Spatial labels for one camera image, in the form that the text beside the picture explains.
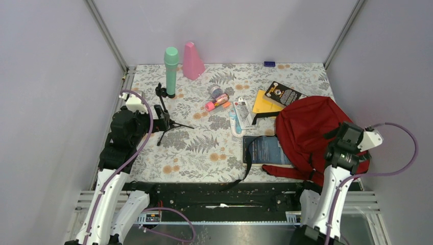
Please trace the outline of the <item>red backpack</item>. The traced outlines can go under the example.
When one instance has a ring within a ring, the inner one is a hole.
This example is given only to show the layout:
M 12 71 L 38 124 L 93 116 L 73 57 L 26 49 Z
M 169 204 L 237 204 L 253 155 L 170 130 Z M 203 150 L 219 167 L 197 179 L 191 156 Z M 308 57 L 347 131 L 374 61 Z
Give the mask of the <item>red backpack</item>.
M 276 137 L 292 168 L 264 164 L 268 175 L 323 186 L 325 153 L 338 127 L 351 119 L 330 97 L 310 96 L 286 106 L 275 119 Z

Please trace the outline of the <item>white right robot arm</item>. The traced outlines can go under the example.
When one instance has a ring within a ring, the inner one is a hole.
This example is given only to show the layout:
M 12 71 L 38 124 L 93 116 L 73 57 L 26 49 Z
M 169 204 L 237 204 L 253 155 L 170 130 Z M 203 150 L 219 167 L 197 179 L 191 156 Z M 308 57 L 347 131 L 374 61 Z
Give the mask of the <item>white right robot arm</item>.
M 372 128 L 344 121 L 342 123 L 322 120 L 285 120 L 278 116 L 275 121 L 276 136 L 286 154 L 295 154 L 295 135 L 306 131 L 314 147 L 324 153 L 323 175 L 314 180 L 314 173 L 297 167 L 310 189 L 293 196 L 294 206 L 301 210 L 303 222 L 291 239 L 291 244 L 340 244 L 340 218 L 348 186 L 359 178 L 357 169 L 360 152 L 382 144 L 383 138 Z

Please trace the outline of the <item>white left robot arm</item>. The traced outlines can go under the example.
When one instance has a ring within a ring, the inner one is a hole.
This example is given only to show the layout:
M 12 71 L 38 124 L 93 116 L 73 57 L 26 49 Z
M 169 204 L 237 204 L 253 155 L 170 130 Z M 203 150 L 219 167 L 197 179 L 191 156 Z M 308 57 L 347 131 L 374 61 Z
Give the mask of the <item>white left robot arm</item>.
M 97 182 L 84 223 L 75 239 L 66 244 L 123 244 L 129 230 L 144 210 L 158 205 L 153 185 L 130 193 L 119 212 L 116 206 L 132 165 L 149 133 L 167 129 L 169 114 L 165 106 L 155 105 L 156 119 L 151 114 L 131 111 L 122 106 L 110 124 L 105 146 L 100 153 Z

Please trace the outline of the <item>black mini tripod stand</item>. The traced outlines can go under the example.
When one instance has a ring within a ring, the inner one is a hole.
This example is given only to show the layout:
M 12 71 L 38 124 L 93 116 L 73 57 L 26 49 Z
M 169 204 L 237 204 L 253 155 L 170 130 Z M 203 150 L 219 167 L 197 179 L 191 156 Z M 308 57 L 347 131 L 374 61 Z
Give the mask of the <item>black mini tripod stand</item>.
M 162 132 L 162 135 L 157 142 L 157 146 L 160 146 L 165 133 L 169 130 L 179 127 L 194 129 L 194 127 L 180 124 L 171 119 L 163 101 L 163 98 L 167 97 L 168 94 L 166 92 L 166 88 L 163 88 L 161 83 L 158 83 L 157 87 L 155 88 L 155 93 L 160 99 L 160 105 L 154 105 L 154 110 L 158 118 L 153 120 L 153 132 Z

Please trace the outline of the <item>floral table mat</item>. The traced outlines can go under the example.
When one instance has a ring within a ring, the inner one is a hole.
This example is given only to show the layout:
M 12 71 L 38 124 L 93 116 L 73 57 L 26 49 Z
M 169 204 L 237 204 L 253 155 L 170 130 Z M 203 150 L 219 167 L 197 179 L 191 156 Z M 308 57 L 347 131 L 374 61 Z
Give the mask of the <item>floral table mat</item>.
M 164 98 L 171 119 L 181 127 L 154 133 L 136 158 L 131 181 L 143 182 L 276 182 L 277 178 L 243 166 L 243 140 L 232 135 L 229 110 L 210 114 L 204 108 L 209 90 L 219 86 L 234 102 L 243 98 L 253 107 L 257 93 L 280 82 L 307 96 L 333 97 L 322 63 L 208 64 L 196 80 L 177 69 L 175 97 Z

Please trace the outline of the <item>pink capped tube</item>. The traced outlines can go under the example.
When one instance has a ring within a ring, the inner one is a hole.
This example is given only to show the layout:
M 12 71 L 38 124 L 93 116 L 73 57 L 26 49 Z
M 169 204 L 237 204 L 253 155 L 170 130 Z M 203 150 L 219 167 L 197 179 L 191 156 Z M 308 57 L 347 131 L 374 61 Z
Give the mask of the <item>pink capped tube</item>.
M 214 110 L 216 107 L 226 103 L 227 101 L 229 101 L 229 95 L 226 93 L 222 93 L 216 98 L 214 98 L 212 101 L 206 103 L 204 108 L 210 112 Z

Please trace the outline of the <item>green toy microphone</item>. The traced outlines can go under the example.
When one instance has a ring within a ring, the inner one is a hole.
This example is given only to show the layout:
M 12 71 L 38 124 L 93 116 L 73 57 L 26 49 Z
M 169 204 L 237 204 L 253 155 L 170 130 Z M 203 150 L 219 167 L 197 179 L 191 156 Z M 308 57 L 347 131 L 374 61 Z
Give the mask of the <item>green toy microphone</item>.
M 175 47 L 167 47 L 164 53 L 166 69 L 166 93 L 169 98 L 174 98 L 176 93 L 177 67 L 179 64 L 179 52 Z

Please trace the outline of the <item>pink cone block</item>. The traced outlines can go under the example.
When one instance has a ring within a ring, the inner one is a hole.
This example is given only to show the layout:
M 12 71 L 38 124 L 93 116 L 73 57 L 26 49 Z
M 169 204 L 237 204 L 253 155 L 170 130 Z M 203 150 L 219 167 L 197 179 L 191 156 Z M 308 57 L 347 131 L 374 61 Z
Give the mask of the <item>pink cone block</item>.
M 196 80 L 206 70 L 193 42 L 187 42 L 184 46 L 182 68 L 183 75 L 190 80 Z

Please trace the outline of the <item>clear glitter jar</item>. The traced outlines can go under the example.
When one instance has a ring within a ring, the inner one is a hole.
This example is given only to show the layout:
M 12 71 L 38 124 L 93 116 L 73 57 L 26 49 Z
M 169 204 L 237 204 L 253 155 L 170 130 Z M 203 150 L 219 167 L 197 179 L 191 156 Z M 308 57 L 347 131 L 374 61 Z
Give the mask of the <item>clear glitter jar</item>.
M 215 85 L 213 87 L 211 87 L 209 89 L 209 93 L 211 95 L 212 98 L 216 99 L 217 97 L 219 97 L 221 94 L 224 93 L 224 91 L 222 90 L 222 88 L 218 85 Z

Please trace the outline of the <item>black paperback book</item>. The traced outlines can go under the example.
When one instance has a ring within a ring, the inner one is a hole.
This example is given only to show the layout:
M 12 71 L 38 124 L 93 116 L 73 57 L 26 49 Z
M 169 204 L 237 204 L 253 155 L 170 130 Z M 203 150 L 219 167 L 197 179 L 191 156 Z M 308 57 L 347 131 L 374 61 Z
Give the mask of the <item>black paperback book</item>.
M 306 95 L 289 88 L 281 83 L 273 81 L 263 95 L 263 99 L 282 108 L 296 100 L 305 98 Z

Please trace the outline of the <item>dark blue book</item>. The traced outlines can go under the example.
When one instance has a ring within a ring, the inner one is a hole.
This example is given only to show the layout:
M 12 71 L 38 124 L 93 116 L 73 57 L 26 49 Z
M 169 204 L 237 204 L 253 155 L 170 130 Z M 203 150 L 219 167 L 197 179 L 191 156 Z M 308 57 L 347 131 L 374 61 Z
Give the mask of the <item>dark blue book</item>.
M 272 165 L 291 168 L 276 136 L 243 136 L 243 166 L 247 166 L 246 153 L 250 152 L 252 166 Z

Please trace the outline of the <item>yellow book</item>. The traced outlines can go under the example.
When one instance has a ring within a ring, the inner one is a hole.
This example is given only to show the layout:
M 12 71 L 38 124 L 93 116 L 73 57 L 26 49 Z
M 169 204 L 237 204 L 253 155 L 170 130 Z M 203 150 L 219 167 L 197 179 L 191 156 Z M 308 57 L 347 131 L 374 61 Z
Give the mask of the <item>yellow book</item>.
M 279 112 L 284 109 L 283 107 L 280 107 L 276 104 L 273 104 L 263 99 L 264 93 L 265 93 L 264 90 L 258 90 L 255 103 L 252 109 L 253 113 L 258 114 L 258 113 Z

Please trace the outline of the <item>small blue block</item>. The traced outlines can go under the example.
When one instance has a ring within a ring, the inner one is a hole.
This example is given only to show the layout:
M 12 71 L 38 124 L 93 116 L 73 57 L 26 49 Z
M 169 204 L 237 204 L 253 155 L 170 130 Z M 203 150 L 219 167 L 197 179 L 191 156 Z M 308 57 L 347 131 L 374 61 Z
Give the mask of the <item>small blue block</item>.
M 273 62 L 273 61 L 264 61 L 264 62 L 263 62 L 263 65 L 264 65 L 265 67 L 275 67 L 275 66 L 276 66 L 276 63 Z

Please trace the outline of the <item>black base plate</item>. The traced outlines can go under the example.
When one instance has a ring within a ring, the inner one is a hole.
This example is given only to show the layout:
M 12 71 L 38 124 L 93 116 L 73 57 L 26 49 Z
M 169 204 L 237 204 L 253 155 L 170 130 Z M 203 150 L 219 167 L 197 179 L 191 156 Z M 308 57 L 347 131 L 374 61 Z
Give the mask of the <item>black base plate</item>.
M 300 211 L 305 183 L 240 183 L 226 190 L 221 183 L 127 183 L 128 194 L 149 193 L 151 208 L 178 210 L 192 222 L 282 222 L 288 211 Z

